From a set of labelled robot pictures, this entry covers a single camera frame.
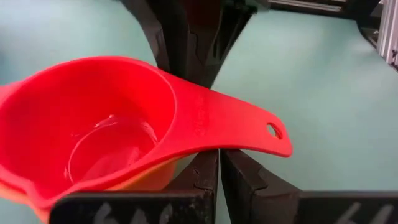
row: clear water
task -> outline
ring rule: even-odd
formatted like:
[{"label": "clear water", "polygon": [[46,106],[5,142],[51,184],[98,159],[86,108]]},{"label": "clear water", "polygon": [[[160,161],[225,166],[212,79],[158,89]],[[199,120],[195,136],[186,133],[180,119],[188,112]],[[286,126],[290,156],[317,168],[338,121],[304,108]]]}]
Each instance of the clear water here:
[{"label": "clear water", "polygon": [[154,129],[143,119],[114,114],[72,138],[75,144],[64,172],[72,184],[126,168],[157,144]]}]

